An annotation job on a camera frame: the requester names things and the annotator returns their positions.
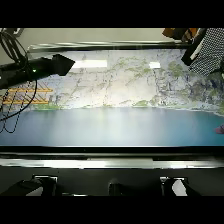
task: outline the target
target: dark floor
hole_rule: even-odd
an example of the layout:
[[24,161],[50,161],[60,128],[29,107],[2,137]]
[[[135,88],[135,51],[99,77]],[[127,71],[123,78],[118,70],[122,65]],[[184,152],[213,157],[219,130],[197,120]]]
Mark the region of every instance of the dark floor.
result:
[[159,186],[159,177],[188,177],[190,186],[202,195],[224,195],[224,169],[48,169],[0,167],[0,193],[22,179],[32,175],[56,175],[58,186],[65,193],[108,195],[111,180],[132,189],[152,189]]

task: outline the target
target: white wall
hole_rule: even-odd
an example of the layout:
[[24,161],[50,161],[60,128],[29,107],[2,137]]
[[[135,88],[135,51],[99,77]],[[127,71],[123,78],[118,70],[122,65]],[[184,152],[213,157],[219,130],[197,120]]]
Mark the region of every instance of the white wall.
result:
[[[25,49],[31,44],[91,41],[173,41],[162,35],[164,28],[25,28],[18,38]],[[11,59],[0,46],[0,64]]]

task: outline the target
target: blue water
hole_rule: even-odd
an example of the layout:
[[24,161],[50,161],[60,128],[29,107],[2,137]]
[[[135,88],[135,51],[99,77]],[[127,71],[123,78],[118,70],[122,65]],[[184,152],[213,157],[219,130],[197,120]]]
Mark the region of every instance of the blue water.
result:
[[0,145],[220,146],[224,135],[214,128],[222,123],[212,113],[160,108],[30,111],[21,114],[15,133],[0,134]]

